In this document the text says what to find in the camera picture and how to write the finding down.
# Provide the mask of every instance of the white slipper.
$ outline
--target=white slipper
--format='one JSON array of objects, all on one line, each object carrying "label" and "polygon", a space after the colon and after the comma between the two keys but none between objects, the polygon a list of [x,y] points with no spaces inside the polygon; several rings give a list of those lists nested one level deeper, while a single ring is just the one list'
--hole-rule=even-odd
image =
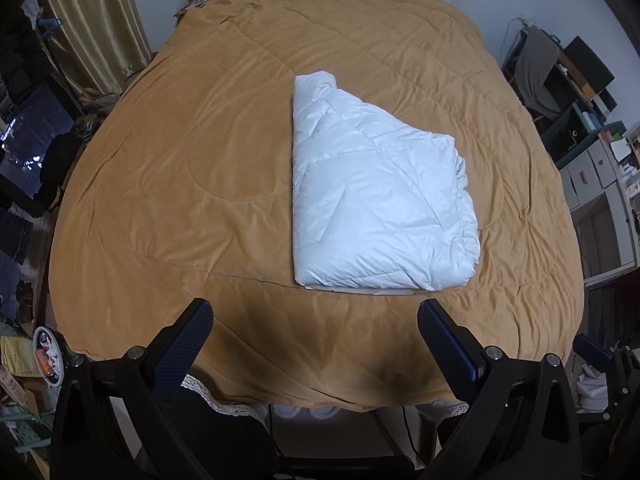
[{"label": "white slipper", "polygon": [[280,418],[293,418],[300,413],[300,409],[297,406],[285,406],[284,404],[273,405],[273,413]]},{"label": "white slipper", "polygon": [[338,408],[337,406],[323,406],[322,408],[309,409],[309,413],[311,413],[311,416],[318,420],[326,420],[328,418],[331,418],[339,411],[340,408]]}]

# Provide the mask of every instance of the white folded comforter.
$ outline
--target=white folded comforter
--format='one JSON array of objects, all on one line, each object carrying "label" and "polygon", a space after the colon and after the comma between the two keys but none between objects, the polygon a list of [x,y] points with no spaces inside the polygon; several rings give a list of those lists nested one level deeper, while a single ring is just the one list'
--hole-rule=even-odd
[{"label": "white folded comforter", "polygon": [[296,78],[293,122],[300,285],[393,294],[468,282],[478,222],[452,137],[363,103],[327,72]]}]

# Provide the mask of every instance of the black cable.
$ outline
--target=black cable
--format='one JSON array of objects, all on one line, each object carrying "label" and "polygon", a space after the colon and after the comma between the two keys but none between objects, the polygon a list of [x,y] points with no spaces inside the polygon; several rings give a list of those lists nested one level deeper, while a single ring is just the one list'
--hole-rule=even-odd
[{"label": "black cable", "polygon": [[273,436],[273,413],[271,413],[271,405],[270,404],[268,404],[268,408],[269,408],[269,434],[271,435],[271,440],[273,440],[273,445],[276,447],[276,451],[280,455],[282,461],[285,463],[285,465],[289,469],[289,476],[291,476],[292,480],[296,480],[296,476],[293,474],[293,471],[291,469],[291,464],[289,463],[289,460],[284,455],[284,453],[282,452],[282,450],[278,446],[278,443],[276,442],[276,439]]},{"label": "black cable", "polygon": [[404,408],[404,406],[402,407],[402,417],[404,418],[404,427],[406,428],[406,434],[409,436],[409,444],[411,444],[411,449],[414,450],[415,455],[422,461],[423,464],[428,464],[429,462],[425,461],[420,453],[418,453],[418,450],[415,449],[414,440],[411,436],[411,430],[409,430],[409,422],[406,420],[406,409]]}]

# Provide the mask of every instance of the gray cloth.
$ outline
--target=gray cloth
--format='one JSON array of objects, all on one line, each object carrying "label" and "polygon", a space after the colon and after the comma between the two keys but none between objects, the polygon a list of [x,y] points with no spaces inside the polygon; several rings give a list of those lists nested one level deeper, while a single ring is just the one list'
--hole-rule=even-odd
[{"label": "gray cloth", "polygon": [[559,55],[554,41],[539,28],[531,27],[514,74],[524,105],[551,120],[557,119],[562,110],[545,88],[545,80]]}]

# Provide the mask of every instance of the satin curtain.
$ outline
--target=satin curtain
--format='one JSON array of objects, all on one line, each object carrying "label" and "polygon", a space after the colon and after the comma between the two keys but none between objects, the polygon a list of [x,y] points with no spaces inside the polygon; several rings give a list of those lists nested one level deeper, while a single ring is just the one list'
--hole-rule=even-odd
[{"label": "satin curtain", "polygon": [[133,0],[40,0],[44,17],[65,23],[48,47],[79,94],[84,88],[120,94],[151,61]]}]

